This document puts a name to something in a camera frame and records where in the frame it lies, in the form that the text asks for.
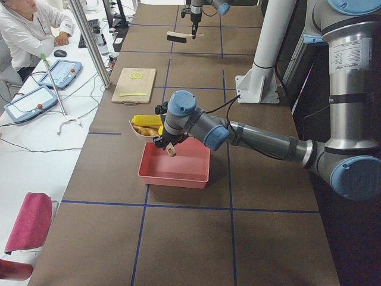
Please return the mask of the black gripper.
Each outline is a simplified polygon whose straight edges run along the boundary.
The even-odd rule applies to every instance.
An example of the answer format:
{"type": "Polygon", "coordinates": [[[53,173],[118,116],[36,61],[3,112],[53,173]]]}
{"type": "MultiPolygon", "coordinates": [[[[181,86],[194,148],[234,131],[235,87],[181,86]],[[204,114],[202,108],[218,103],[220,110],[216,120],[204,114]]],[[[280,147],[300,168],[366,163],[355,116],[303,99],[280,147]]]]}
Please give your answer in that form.
{"type": "Polygon", "coordinates": [[[179,135],[172,135],[166,131],[164,127],[164,123],[165,123],[167,110],[168,110],[168,101],[165,101],[164,103],[157,105],[155,107],[155,114],[160,116],[160,119],[163,124],[163,128],[162,128],[162,131],[159,132],[160,135],[154,139],[154,144],[156,147],[162,148],[164,150],[168,147],[169,143],[175,146],[177,144],[181,144],[183,141],[185,141],[189,137],[189,134],[185,131],[181,131],[179,135]]]}
{"type": "Polygon", "coordinates": [[[202,5],[194,6],[194,5],[188,5],[184,8],[182,8],[180,16],[181,18],[185,18],[187,14],[190,15],[190,20],[193,23],[192,24],[192,39],[196,39],[196,34],[198,30],[198,23],[201,22],[202,18],[202,5]]]}

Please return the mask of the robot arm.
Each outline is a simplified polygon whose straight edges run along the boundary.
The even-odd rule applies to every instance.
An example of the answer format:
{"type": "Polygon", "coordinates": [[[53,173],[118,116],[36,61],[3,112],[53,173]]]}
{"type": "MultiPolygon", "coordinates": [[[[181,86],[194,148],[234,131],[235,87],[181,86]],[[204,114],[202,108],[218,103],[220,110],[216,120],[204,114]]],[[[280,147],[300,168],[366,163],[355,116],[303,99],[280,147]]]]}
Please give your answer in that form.
{"type": "Polygon", "coordinates": [[[198,24],[202,20],[204,2],[210,4],[218,14],[225,15],[230,10],[230,2],[225,0],[190,0],[185,1],[185,6],[181,10],[181,18],[185,18],[187,14],[190,15],[192,22],[192,39],[196,39],[198,24]]]}
{"type": "Polygon", "coordinates": [[[344,198],[380,194],[379,1],[307,1],[300,38],[279,74],[278,63],[298,1],[268,1],[250,69],[235,79],[236,103],[262,104],[282,80],[297,135],[286,136],[219,117],[188,91],[172,94],[156,112],[164,127],[158,148],[196,138],[211,150],[224,143],[294,161],[344,198]]]}

